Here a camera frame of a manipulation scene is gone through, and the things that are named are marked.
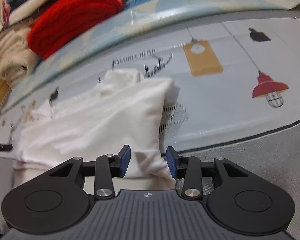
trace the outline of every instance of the black lamp print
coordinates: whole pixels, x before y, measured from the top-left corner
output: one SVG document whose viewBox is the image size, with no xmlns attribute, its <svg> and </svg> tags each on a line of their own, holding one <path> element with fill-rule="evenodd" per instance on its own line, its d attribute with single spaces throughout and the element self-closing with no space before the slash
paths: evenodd
<svg viewBox="0 0 300 240">
<path fill-rule="evenodd" d="M 50 98 L 49 98 L 50 102 L 58 99 L 58 95 L 59 95 L 58 89 L 59 89 L 59 87 L 56 87 L 56 89 L 54 90 L 54 92 L 50 95 Z"/>
<path fill-rule="evenodd" d="M 263 32 L 257 32 L 255 29 L 249 28 L 250 37 L 254 41 L 262 42 L 262 41 L 271 41 L 271 39 L 265 35 Z"/>
</svg>

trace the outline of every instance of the red lamp print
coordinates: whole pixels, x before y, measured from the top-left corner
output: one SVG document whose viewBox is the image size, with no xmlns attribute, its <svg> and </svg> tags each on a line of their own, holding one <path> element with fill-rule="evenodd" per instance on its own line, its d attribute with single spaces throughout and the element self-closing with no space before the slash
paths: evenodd
<svg viewBox="0 0 300 240">
<path fill-rule="evenodd" d="M 270 76 L 259 70 L 258 85 L 252 92 L 252 98 L 265 97 L 270 106 L 278 108 L 283 105 L 281 93 L 287 89 L 289 87 L 285 83 L 273 81 Z"/>
</svg>

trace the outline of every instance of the metal pivot screw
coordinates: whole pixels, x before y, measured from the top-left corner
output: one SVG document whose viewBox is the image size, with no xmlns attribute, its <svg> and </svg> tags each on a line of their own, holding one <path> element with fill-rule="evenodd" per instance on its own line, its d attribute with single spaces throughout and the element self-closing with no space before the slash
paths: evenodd
<svg viewBox="0 0 300 240">
<path fill-rule="evenodd" d="M 197 197 L 200 195 L 200 191 L 195 188 L 190 188 L 185 191 L 185 195 L 188 197 Z"/>
<path fill-rule="evenodd" d="M 99 197 L 109 197 L 112 194 L 112 191 L 108 188 L 101 188 L 97 190 L 97 195 Z"/>
</svg>

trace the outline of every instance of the gray fabric surface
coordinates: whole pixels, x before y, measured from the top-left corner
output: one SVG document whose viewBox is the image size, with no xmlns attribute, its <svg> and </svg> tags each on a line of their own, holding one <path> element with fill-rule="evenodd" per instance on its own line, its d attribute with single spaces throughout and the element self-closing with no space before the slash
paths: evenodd
<svg viewBox="0 0 300 240">
<path fill-rule="evenodd" d="M 209 162 L 218 156 L 225 157 L 286 190 L 296 206 L 288 232 L 300 240 L 300 124 L 254 140 L 191 155 Z M 182 181 L 179 181 L 177 188 L 181 186 Z"/>
</svg>

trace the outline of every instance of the red towel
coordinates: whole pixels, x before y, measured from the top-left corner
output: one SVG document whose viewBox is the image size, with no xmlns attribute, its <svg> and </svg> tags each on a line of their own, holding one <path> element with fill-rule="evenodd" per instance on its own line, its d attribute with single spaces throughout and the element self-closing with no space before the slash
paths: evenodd
<svg viewBox="0 0 300 240">
<path fill-rule="evenodd" d="M 66 43 L 123 9 L 122 0 L 59 0 L 28 35 L 28 46 L 46 59 Z"/>
</svg>

